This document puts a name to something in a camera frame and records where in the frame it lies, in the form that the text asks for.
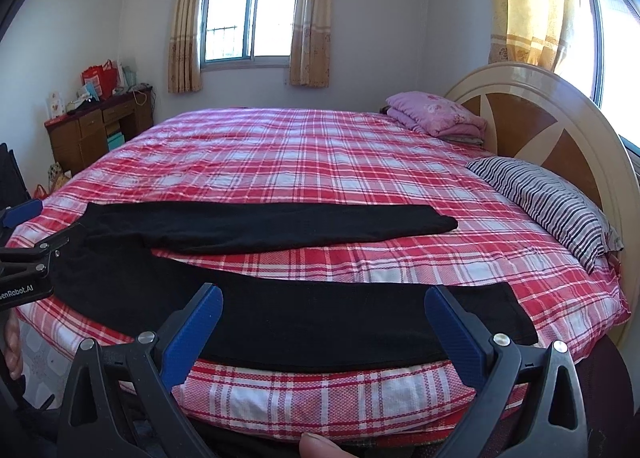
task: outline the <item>desk top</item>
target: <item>desk top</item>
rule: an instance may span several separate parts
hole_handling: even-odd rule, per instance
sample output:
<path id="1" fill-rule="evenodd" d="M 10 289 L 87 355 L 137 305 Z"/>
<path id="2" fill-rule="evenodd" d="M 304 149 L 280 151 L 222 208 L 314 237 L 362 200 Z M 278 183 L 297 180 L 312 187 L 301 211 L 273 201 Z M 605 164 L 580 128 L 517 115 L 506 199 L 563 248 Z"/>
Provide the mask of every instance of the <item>desk top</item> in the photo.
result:
<path id="1" fill-rule="evenodd" d="M 136 90 L 135 93 L 149 93 L 152 89 L 153 89 L 152 86 L 148 86 L 144 90 Z M 78 120 L 78 118 L 84 117 L 86 114 L 89 114 L 92 111 L 95 111 L 95 110 L 108 110 L 109 108 L 113 108 L 114 106 L 117 106 L 118 104 L 122 104 L 123 102 L 130 101 L 133 98 L 134 98 L 134 92 L 127 92 L 127 93 L 123 93 L 123 94 L 120 94 L 120 95 L 116 95 L 116 96 L 110 97 L 110 98 L 108 98 L 108 99 L 106 99 L 104 101 L 94 102 L 94 104 L 91 104 L 90 106 L 87 106 L 82 111 L 75 112 L 75 113 L 72 112 L 71 115 L 70 114 L 64 114 L 64 115 L 61 115 L 59 117 L 52 118 L 51 120 L 47 120 L 44 123 L 44 127 L 47 128 L 47 131 L 49 131 L 49 133 L 50 133 L 51 131 L 55 130 L 56 128 L 62 126 L 63 124 L 67 124 L 68 122 L 71 122 L 72 120 Z"/>

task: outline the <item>black pants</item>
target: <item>black pants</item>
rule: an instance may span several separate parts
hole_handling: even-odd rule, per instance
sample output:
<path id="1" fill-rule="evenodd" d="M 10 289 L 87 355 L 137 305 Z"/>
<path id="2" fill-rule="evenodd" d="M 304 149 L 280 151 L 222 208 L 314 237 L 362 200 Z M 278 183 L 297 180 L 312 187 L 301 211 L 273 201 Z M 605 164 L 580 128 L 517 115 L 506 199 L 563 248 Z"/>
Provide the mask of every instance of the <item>black pants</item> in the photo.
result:
<path id="1" fill-rule="evenodd" d="M 309 373 L 411 366 L 446 358 L 424 316 L 427 285 L 258 279 L 157 258 L 151 248 L 237 254 L 453 225 L 427 206 L 90 205 L 51 275 L 64 303 L 129 336 L 159 328 L 204 282 L 218 285 L 225 306 L 202 357 L 222 364 Z M 507 283 L 452 293 L 491 332 L 537 342 Z"/>

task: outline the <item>white wall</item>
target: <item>white wall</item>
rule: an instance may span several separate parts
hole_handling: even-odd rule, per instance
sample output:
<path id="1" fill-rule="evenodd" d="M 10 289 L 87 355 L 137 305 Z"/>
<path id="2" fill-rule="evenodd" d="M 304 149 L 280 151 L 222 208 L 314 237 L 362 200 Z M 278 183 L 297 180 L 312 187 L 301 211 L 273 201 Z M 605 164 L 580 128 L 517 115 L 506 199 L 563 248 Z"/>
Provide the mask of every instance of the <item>white wall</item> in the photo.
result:
<path id="1" fill-rule="evenodd" d="M 444 95 L 487 64 L 492 0 L 429 0 L 420 89 Z"/>
<path id="2" fill-rule="evenodd" d="M 66 100 L 88 66 L 117 55 L 122 0 L 26 0 L 0 42 L 0 143 L 16 154 L 32 192 L 53 163 L 46 98 Z"/>
<path id="3" fill-rule="evenodd" d="M 167 48 L 174 0 L 125 0 L 123 63 L 156 87 L 156 119 L 225 106 L 264 106 L 376 111 L 399 91 L 417 89 L 426 34 L 427 0 L 334 0 L 331 84 L 292 88 L 283 68 L 203 73 L 201 92 L 166 91 Z"/>

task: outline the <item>window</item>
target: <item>window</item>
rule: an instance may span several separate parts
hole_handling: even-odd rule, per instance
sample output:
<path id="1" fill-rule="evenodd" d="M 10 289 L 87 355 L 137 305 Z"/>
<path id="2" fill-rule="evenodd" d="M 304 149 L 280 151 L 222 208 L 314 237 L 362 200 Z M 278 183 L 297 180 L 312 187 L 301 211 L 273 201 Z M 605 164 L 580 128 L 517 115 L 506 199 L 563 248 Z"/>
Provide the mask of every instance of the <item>window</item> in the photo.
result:
<path id="1" fill-rule="evenodd" d="M 205 67 L 289 63 L 296 0 L 204 0 Z"/>
<path id="2" fill-rule="evenodd" d="M 640 156 L 640 16 L 628 0 L 580 0 L 575 35 L 558 75 L 593 99 L 625 145 Z"/>

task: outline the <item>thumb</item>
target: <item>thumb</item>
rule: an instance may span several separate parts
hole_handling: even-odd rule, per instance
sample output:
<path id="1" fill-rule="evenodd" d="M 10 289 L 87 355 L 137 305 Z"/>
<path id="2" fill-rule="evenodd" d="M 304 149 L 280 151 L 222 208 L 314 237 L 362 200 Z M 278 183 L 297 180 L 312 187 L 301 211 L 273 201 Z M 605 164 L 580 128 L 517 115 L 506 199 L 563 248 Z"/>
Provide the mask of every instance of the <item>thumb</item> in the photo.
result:
<path id="1" fill-rule="evenodd" d="M 311 433 L 302 435 L 299 449 L 302 458 L 355 458 L 331 440 Z"/>

